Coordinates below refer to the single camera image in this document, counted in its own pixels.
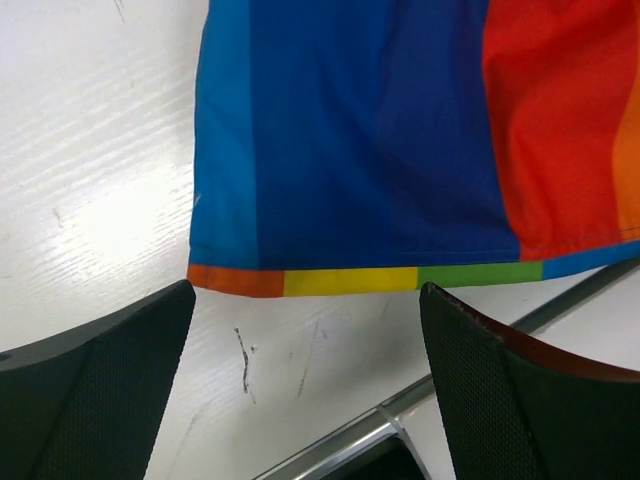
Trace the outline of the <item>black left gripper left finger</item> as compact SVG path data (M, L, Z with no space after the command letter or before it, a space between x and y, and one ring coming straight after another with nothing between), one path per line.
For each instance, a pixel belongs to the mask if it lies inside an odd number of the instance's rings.
M2 478L143 478L194 306L182 280L2 352Z

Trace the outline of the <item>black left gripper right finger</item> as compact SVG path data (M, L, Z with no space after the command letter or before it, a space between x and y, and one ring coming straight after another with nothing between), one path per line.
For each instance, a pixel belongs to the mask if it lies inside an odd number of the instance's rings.
M420 317L457 478L638 478L637 371L549 345L433 283Z

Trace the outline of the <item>rainbow striped shorts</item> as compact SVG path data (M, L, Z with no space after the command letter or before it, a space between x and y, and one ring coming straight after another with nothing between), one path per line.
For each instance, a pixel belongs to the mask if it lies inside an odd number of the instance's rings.
M635 1L213 1L187 275L277 298L639 253Z

